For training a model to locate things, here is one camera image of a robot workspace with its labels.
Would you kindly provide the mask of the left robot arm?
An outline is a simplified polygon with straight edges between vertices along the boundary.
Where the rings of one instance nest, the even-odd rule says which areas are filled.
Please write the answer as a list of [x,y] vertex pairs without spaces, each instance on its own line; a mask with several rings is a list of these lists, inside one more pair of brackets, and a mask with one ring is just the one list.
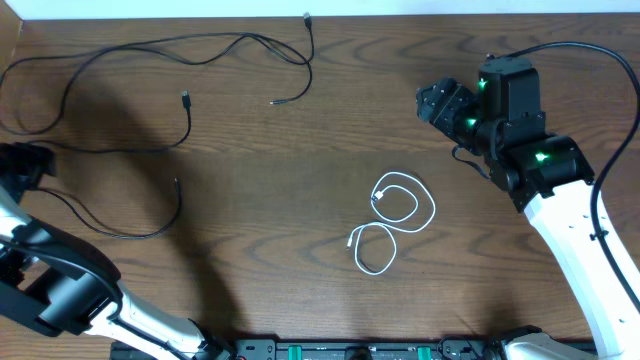
[[30,216],[25,192],[54,175],[54,154],[1,146],[1,314],[37,333],[111,338],[155,359],[232,359],[235,349],[195,321],[132,294],[96,247]]

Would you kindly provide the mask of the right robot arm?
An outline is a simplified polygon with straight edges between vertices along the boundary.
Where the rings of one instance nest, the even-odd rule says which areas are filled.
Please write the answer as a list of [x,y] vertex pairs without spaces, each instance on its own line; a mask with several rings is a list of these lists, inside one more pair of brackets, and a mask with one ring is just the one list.
[[577,143],[547,131],[530,61],[490,59],[477,90],[445,77],[418,89],[416,105],[422,121],[483,157],[485,178],[544,239],[587,320],[595,358],[638,358],[639,269]]

